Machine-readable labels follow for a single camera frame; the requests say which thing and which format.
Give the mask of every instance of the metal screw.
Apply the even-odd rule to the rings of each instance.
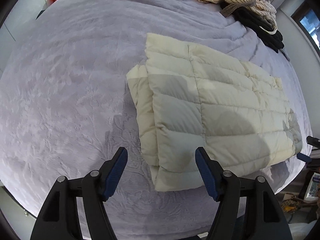
[[[58,181],[58,182],[63,182],[65,179],[66,179],[65,176],[59,176],[59,177],[57,178],[57,181]]]
[[[99,175],[99,171],[91,171],[90,175],[91,177],[97,177]]]
[[[263,183],[263,182],[266,181],[266,179],[265,179],[264,177],[262,177],[262,176],[259,176],[259,177],[258,177],[258,181],[261,182],[261,183]]]
[[[231,171],[224,171],[223,175],[226,177],[231,177],[232,176],[232,172]]]

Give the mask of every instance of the quilted stitching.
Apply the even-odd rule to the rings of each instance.
[[[206,46],[157,34],[148,34],[145,52],[146,65],[134,67],[127,80],[156,190],[203,185],[194,160],[199,146],[238,176],[301,150],[280,79]]]

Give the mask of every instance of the plush blanket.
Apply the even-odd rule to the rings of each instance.
[[[200,146],[237,176],[301,151],[280,78],[206,46],[152,33],[145,52],[146,64],[127,79],[156,190],[202,186],[194,157]]]
[[[17,43],[0,80],[0,180],[15,199],[37,216],[59,175],[85,176],[124,146],[128,164],[105,203],[117,238],[171,240],[208,231],[218,203],[205,188],[157,192],[141,157],[126,74],[145,64],[147,33],[199,43],[281,77],[302,137],[312,135],[290,62],[219,11],[196,0],[57,0],[50,6]],[[302,152],[311,152],[305,140]],[[250,177],[263,175],[278,191],[303,166],[293,156]]]

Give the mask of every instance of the floor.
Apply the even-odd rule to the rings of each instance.
[[[36,219],[25,212],[2,187],[0,187],[0,208],[17,236],[21,240],[29,240]]]
[[[19,0],[0,28],[0,77],[16,41],[32,26],[41,10],[47,8],[47,0]]]

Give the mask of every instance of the blue gripper pad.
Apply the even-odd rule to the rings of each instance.
[[[124,168],[128,161],[128,152],[124,148],[120,153],[118,159],[112,167],[108,177],[106,178],[105,190],[103,192],[103,196],[108,199],[113,196],[118,186],[119,180],[122,176]]]
[[[311,161],[312,161],[312,159],[309,156],[307,156],[303,153],[298,153],[297,158],[305,163],[311,163]]]
[[[205,188],[207,189],[208,195],[212,197],[215,201],[217,201],[219,198],[219,193],[216,188],[217,187],[216,180],[214,179],[214,176],[211,173],[210,168],[208,167],[199,149],[196,149],[195,158],[196,158],[196,164],[200,171]]]

